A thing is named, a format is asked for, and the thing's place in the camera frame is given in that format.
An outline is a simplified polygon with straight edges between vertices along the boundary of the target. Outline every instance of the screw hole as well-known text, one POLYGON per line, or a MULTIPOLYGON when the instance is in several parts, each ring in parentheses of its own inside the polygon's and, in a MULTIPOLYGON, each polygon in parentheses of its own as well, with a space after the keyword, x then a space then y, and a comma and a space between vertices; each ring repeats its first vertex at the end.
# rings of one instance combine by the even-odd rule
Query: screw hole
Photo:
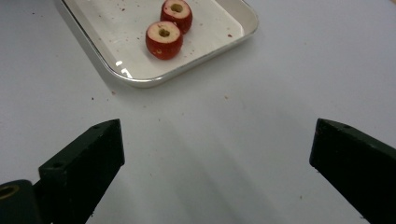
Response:
POLYGON ((61 166, 63 166, 63 165, 64 165, 64 164, 63 164, 62 162, 57 161, 57 162, 55 162, 55 163, 52 164, 52 167, 53 167, 53 168, 59 168, 59 167, 61 167, 61 166))
POLYGON ((11 186, 5 186, 5 187, 0 188, 0 200, 3 200, 5 198, 12 196, 18 190, 20 190, 20 187, 18 185, 11 185, 11 186))

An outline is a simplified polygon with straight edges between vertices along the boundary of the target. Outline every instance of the white tray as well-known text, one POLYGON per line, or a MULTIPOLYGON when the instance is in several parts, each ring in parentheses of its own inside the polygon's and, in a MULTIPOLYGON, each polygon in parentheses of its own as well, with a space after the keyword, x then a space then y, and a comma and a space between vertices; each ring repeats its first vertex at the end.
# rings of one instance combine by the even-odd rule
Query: white tray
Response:
POLYGON ((152 87, 250 37, 259 21, 243 0, 186 0, 193 15, 180 53, 162 61, 145 43, 163 0, 55 0, 86 37, 102 66, 135 87, 152 87))

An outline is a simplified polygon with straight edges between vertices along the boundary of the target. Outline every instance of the apple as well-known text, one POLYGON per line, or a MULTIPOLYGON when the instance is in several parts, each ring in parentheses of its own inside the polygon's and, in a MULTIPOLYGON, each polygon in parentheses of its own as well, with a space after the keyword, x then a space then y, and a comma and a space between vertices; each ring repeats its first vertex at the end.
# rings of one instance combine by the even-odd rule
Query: apple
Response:
POLYGON ((170 21, 152 23, 146 31, 148 51, 161 60, 175 57, 183 45, 183 34, 170 21))
POLYGON ((192 24, 192 11, 184 0, 166 0, 161 11, 161 21, 171 21, 176 24, 181 33, 186 34, 192 24))

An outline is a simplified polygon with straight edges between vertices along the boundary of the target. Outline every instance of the cored apple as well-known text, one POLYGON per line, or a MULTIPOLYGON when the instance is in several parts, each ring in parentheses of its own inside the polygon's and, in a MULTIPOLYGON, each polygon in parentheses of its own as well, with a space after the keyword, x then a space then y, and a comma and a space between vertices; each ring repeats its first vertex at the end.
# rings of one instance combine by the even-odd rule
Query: cored apple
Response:
POLYGON ((162 60, 175 57, 183 45, 183 34, 170 21, 152 23, 146 31, 146 46, 148 51, 162 60))
POLYGON ((161 11, 161 21, 174 22, 182 34, 192 25, 192 11, 184 0, 166 0, 161 11))

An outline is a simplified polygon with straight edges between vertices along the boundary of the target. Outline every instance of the tray rim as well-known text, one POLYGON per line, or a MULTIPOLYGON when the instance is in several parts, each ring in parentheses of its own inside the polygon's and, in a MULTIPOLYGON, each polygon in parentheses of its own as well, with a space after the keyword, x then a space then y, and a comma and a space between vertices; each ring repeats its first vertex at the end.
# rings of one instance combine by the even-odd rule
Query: tray rim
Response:
POLYGON ((235 2, 239 2, 242 5, 244 5, 251 13, 251 15, 254 17, 255 19, 255 25, 254 28, 247 34, 244 34, 243 36, 241 36, 240 38, 236 39, 235 41, 224 45, 218 49, 212 50, 209 53, 202 55, 201 57, 185 63, 183 65, 181 65, 180 67, 178 67, 177 69, 174 69, 168 73, 162 74, 158 77, 150 77, 150 78, 133 78, 133 77, 125 77, 122 74, 116 72, 106 61, 106 59, 103 57, 102 53, 100 52, 100 50, 95 46, 95 44, 93 43, 92 39, 90 38, 90 36, 87 34, 87 32, 85 31, 84 27, 82 26, 82 24, 78 21, 77 17, 74 15, 72 9, 67 5, 67 3, 65 2, 65 0, 61 0, 60 2, 62 2, 62 5, 64 6, 64 8, 67 11, 67 14, 69 16, 71 16, 71 19, 73 20, 73 22, 77 25, 78 29, 82 32, 83 36, 85 37, 85 39, 87 40, 88 44, 90 45, 90 47, 92 48, 95 56, 97 59, 99 59, 99 61, 101 62, 101 65, 107 70, 108 73, 110 73, 113 77, 125 81, 126 83, 128 83, 131 86, 137 87, 137 88, 151 88, 151 87, 155 87, 163 82, 165 82, 168 79, 171 79, 172 77, 175 77, 176 75, 182 74, 185 71, 187 71, 190 68, 193 68, 194 66, 203 63, 219 54, 221 54, 222 52, 231 49, 232 47, 237 46, 238 44, 244 42, 245 40, 247 40, 248 38, 250 38, 251 36, 253 36, 253 34, 257 31, 257 29, 259 28, 259 17, 257 15, 257 13, 255 12, 255 10, 253 9, 253 7, 251 7, 245 0, 234 0, 235 2))

